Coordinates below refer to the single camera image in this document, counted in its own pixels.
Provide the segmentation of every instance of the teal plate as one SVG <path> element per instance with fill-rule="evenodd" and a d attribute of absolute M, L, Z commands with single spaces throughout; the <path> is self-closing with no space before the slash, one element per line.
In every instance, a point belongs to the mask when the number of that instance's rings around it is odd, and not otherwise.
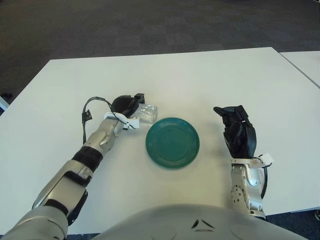
<path fill-rule="evenodd" d="M 146 151 L 150 158 L 170 169 L 190 164 L 196 158 L 199 146 L 199 136 L 194 127 L 176 117 L 157 121 L 145 139 Z"/>

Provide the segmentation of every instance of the gray carpet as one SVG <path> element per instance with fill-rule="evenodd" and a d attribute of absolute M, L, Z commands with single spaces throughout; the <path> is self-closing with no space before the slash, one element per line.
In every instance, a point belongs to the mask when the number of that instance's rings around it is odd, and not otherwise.
<path fill-rule="evenodd" d="M 319 51 L 319 4 L 312 0 L 0 0 L 0 94 L 12 93 L 9 101 L 50 59 L 256 47 Z M 268 220 L 320 239 L 313 211 Z"/>

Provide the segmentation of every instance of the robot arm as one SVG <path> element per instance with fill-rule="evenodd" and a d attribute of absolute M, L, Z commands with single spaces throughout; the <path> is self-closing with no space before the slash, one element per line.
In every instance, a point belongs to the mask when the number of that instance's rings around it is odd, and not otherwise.
<path fill-rule="evenodd" d="M 267 167 L 273 159 L 269 154 L 254 157 L 257 145 L 256 131 L 242 105 L 214 107 L 222 117 L 224 140 L 231 160 L 231 204 L 234 210 L 266 219 L 262 199 L 267 188 Z"/>
<path fill-rule="evenodd" d="M 87 199 L 86 187 L 95 170 L 113 147 L 116 138 L 123 129 L 139 127 L 138 118 L 128 117 L 135 112 L 138 104 L 144 103 L 144 101 L 142 93 L 138 93 L 134 97 L 126 95 L 116 98 L 110 107 L 111 112 L 105 114 L 105 119 L 97 131 L 88 138 L 72 160 L 67 161 L 43 188 L 34 201 L 32 210 L 2 239 L 66 239 L 68 226 L 76 220 Z M 85 114 L 87 113 L 90 117 L 85 121 L 92 119 L 90 112 L 85 112 Z"/>

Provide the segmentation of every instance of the silver arm segment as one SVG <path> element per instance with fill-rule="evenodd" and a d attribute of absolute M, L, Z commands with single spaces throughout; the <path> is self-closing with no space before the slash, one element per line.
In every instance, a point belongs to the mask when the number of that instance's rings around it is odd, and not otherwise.
<path fill-rule="evenodd" d="M 72 160 L 43 188 L 32 210 L 2 239 L 65 239 L 68 225 L 78 217 L 87 199 L 86 186 L 123 127 L 117 119 L 103 120 Z"/>
<path fill-rule="evenodd" d="M 261 193 L 265 184 L 264 169 L 271 165 L 269 154 L 250 159 L 232 159 L 231 204 L 238 212 L 266 219 Z"/>

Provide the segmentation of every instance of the clear plastic cup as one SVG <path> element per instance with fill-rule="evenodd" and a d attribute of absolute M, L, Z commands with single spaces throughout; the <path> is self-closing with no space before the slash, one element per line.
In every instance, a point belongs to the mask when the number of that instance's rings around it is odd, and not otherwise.
<path fill-rule="evenodd" d="M 154 124 L 158 117 L 158 108 L 153 105 L 139 103 L 138 109 L 131 117 L 139 117 L 141 122 Z"/>

